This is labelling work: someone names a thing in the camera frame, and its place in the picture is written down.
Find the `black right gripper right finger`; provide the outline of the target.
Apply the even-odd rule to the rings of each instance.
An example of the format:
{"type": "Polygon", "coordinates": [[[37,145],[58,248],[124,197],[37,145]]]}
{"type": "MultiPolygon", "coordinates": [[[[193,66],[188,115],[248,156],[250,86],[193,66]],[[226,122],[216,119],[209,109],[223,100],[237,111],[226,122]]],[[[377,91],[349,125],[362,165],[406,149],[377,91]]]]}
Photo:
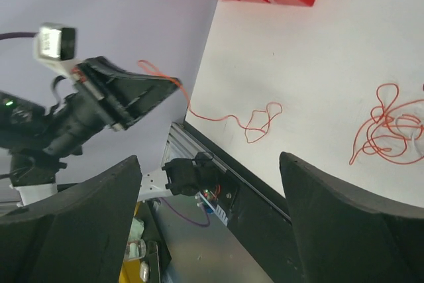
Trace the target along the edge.
{"type": "Polygon", "coordinates": [[[308,282],[422,282],[423,208],[388,199],[280,154],[308,282]]]}

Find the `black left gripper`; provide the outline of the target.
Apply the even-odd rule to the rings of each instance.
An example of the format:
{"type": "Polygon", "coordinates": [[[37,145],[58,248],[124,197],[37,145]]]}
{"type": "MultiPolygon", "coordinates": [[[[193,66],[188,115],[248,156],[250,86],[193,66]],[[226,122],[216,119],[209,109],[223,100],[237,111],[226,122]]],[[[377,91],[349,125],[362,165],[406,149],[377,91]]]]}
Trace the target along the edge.
{"type": "Polygon", "coordinates": [[[71,69],[77,90],[114,131],[127,130],[179,89],[178,78],[128,72],[105,57],[99,74],[88,62],[71,69]]]}

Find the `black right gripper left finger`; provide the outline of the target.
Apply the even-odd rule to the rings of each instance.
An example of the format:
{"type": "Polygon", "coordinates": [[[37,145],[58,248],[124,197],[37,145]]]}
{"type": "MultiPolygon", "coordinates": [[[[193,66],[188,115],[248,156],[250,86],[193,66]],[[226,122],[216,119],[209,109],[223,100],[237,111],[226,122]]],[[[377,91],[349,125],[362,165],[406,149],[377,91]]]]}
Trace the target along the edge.
{"type": "Polygon", "coordinates": [[[141,179],[132,155],[1,216],[1,281],[118,282],[141,179]]]}

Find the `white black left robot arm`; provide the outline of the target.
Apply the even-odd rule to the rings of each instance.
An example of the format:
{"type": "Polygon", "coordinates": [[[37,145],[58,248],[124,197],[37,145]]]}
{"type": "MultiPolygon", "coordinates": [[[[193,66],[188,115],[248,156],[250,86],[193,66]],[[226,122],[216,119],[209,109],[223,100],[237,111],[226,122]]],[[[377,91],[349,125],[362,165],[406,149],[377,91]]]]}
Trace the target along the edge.
{"type": "Polygon", "coordinates": [[[1,92],[1,148],[11,155],[1,178],[18,191],[19,206],[56,194],[56,173],[67,166],[62,159],[82,155],[82,146],[105,127],[125,131],[185,90],[151,63],[139,65],[145,74],[126,72],[103,56],[84,60],[70,72],[75,93],[57,97],[50,109],[1,92]]]}

